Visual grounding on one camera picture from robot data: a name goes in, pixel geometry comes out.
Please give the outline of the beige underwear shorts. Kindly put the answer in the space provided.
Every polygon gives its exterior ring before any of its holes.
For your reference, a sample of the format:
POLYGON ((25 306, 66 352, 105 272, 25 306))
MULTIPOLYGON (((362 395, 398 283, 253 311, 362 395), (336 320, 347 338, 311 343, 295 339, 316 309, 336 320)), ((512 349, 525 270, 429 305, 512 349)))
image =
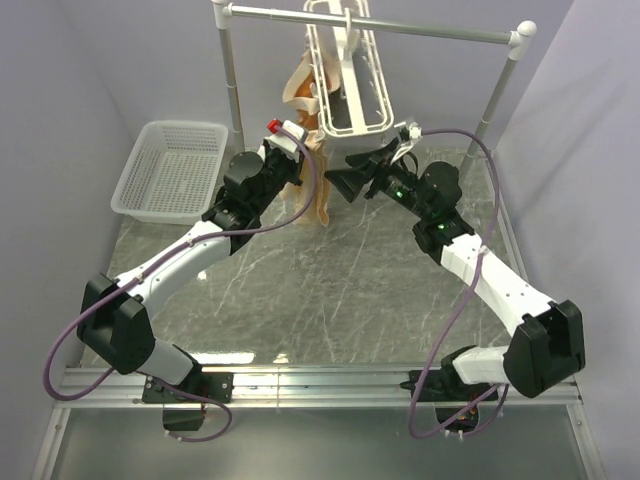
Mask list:
POLYGON ((289 202, 296 211, 301 210, 308 200, 310 205, 296 220, 297 224, 329 225, 328 201, 331 184, 325 178, 329 167, 329 157, 325 151, 326 139, 318 130, 312 130, 306 139, 306 147, 311 161, 304 161, 301 171, 301 186, 288 184, 280 197, 289 202))

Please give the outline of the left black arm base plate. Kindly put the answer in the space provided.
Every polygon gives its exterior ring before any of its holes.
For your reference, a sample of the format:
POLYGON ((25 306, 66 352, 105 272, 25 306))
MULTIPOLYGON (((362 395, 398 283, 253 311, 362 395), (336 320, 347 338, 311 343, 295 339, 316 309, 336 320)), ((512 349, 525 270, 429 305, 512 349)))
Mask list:
POLYGON ((195 397, 229 403, 234 388, 231 372, 196 372, 178 386, 149 377, 142 392, 144 404, 196 402, 195 397))

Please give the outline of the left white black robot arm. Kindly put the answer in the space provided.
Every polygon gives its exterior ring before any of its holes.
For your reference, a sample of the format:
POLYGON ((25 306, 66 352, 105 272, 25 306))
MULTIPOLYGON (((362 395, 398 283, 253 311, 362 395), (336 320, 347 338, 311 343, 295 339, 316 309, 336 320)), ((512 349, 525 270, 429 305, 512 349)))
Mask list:
POLYGON ((235 155, 212 207, 178 241, 117 279, 98 275, 88 282, 79 340, 122 375, 151 376, 180 402, 204 400, 209 389, 201 364, 158 339, 151 321, 198 273, 268 230, 262 214, 287 184, 301 184, 310 161, 300 145, 287 152, 264 143, 235 155))

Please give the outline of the white clip drying hanger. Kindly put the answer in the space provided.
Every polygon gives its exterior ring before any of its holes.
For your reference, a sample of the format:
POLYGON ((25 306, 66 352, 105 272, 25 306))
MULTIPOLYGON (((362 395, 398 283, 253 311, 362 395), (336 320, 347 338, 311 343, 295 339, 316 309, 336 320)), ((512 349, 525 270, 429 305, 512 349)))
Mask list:
POLYGON ((312 92, 319 100, 319 124, 335 139, 382 135, 394 124, 394 112, 386 87, 374 32, 354 22, 370 17, 366 1, 307 1, 306 13, 338 15, 344 26, 312 23, 306 26, 316 83, 312 92), (339 56, 346 99, 331 98, 320 49, 323 40, 331 54, 339 56))

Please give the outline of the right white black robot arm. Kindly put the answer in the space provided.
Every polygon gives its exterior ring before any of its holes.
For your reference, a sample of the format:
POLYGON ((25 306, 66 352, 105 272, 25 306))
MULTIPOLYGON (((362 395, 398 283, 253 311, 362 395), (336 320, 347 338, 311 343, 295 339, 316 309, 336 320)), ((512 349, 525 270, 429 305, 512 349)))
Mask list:
POLYGON ((349 202, 383 193, 416 215, 420 250, 471 286, 510 336, 505 347, 469 346, 444 357, 427 377, 441 398, 463 399, 476 384, 509 384, 535 398, 585 367, 581 311, 530 286, 483 245, 456 209, 462 190, 455 166, 436 161, 417 174, 393 159, 390 146, 345 161, 325 174, 336 190, 349 202))

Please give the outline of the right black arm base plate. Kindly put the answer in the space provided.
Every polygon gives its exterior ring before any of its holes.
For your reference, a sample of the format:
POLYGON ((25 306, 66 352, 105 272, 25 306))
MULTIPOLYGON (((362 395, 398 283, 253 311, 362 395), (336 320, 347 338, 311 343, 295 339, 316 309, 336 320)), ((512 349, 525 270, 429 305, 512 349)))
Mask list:
POLYGON ((455 372, 432 369, 427 374, 418 402, 469 402, 491 388, 488 383, 464 384, 455 372))

